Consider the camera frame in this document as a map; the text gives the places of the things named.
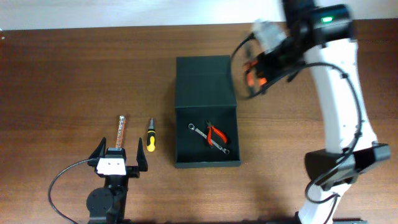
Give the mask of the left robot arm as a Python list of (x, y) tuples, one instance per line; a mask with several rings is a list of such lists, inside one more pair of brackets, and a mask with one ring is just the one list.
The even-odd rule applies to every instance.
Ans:
[(122, 147), (106, 147), (103, 138), (89, 156), (88, 165), (104, 179), (104, 185), (94, 189), (86, 200), (90, 223), (132, 223), (125, 217), (129, 179), (138, 179), (148, 171), (148, 163), (140, 139), (137, 147), (136, 166), (126, 165), (126, 150)]

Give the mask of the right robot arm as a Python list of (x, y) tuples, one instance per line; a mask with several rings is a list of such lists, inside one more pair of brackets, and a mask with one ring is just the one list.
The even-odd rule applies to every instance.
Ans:
[(287, 30), (270, 21), (252, 25), (249, 40), (262, 52), (247, 64), (264, 94), (282, 78), (292, 81), (309, 69), (325, 128), (325, 147), (305, 155), (310, 182), (293, 223), (331, 223), (345, 192), (361, 174), (391, 157), (368, 120), (358, 75), (358, 43), (347, 5), (319, 7), (313, 1), (282, 3)]

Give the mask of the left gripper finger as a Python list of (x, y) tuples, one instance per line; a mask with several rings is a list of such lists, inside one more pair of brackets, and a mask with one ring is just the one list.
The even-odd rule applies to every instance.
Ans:
[(97, 159), (104, 156), (104, 150), (106, 149), (106, 138), (103, 137), (97, 148), (91, 153), (89, 159)]
[(148, 163), (146, 160), (146, 156), (144, 154), (144, 146), (143, 146), (142, 138), (139, 138), (136, 161), (137, 161), (137, 166), (138, 166), (138, 169), (140, 172), (148, 171)]

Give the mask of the orange black long-nose pliers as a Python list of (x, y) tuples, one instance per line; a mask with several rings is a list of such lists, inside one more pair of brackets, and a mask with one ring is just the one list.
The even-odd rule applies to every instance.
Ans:
[(258, 59), (252, 55), (251, 44), (245, 44), (244, 52), (247, 60), (243, 65), (246, 84), (250, 90), (254, 90), (255, 78), (257, 78), (259, 88), (262, 88), (267, 83), (267, 79), (257, 75), (258, 73), (262, 75), (263, 72), (257, 72), (256, 65), (258, 64)]

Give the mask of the red small cutting pliers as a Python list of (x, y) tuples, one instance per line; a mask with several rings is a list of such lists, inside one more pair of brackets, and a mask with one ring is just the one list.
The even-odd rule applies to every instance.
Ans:
[(223, 141), (224, 144), (228, 143), (228, 138), (226, 137), (225, 133), (223, 133), (222, 131), (220, 131), (216, 127), (214, 127), (209, 120), (206, 120), (206, 125), (207, 125), (207, 128), (208, 128), (208, 132), (207, 132), (206, 138), (207, 138), (207, 142), (208, 142), (210, 147), (214, 146), (214, 144), (212, 142), (212, 134), (213, 133), (215, 133)]

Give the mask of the silver ring spanner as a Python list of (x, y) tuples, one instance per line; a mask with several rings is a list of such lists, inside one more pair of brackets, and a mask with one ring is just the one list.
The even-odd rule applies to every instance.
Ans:
[[(191, 129), (192, 131), (198, 133), (200, 136), (202, 136), (204, 139), (207, 140), (207, 138), (206, 138), (206, 135), (207, 135), (207, 134), (205, 134), (203, 131), (200, 131), (194, 124), (190, 123), (190, 124), (188, 125), (188, 128)], [(214, 144), (213, 147), (216, 147), (217, 149), (219, 149), (220, 151), (222, 151), (224, 154), (229, 154), (229, 153), (230, 153), (230, 151), (229, 151), (227, 148), (225, 148), (225, 147), (219, 145), (219, 144), (218, 144), (216, 141), (214, 141), (213, 139), (212, 139), (212, 142), (213, 142), (213, 144)]]

